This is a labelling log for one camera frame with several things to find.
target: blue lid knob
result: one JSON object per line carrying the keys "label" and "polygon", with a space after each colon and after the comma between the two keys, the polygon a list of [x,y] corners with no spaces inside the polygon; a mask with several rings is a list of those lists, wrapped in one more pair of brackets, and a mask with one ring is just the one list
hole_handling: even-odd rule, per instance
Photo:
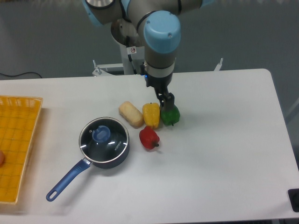
{"label": "blue lid knob", "polygon": [[98,127],[98,129],[93,130],[92,137],[97,143],[103,143],[110,138],[110,129],[104,125],[101,125]]}

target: pan handle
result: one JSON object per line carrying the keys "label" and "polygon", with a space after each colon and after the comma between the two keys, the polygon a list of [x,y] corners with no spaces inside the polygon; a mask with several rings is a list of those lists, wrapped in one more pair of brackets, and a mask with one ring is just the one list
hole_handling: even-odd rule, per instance
{"label": "pan handle", "polygon": [[80,160],[62,179],[58,184],[53,187],[53,189],[47,194],[46,199],[49,202],[54,201],[58,195],[67,187],[67,185],[72,182],[72,180],[80,174],[82,171],[90,167],[90,161],[86,158]]}

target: orange basket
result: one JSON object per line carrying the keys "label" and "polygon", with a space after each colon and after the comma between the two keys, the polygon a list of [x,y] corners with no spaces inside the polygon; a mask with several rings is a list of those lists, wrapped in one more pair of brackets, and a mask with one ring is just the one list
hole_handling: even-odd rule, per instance
{"label": "orange basket", "polygon": [[15,204],[43,98],[0,96],[0,203]]}

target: bread roll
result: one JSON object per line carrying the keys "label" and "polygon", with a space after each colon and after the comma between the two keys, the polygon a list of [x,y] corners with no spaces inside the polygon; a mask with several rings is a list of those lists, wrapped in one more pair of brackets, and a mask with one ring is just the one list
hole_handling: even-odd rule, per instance
{"label": "bread roll", "polygon": [[134,128],[139,128],[143,125],[143,115],[129,101],[124,102],[118,108],[120,115]]}

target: yellow bell pepper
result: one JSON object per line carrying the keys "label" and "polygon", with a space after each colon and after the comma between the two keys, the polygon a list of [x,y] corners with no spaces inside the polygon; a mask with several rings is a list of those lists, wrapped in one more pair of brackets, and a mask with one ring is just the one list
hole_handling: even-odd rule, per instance
{"label": "yellow bell pepper", "polygon": [[158,128],[160,122],[160,106],[157,103],[145,104],[142,107],[144,122],[152,129]]}

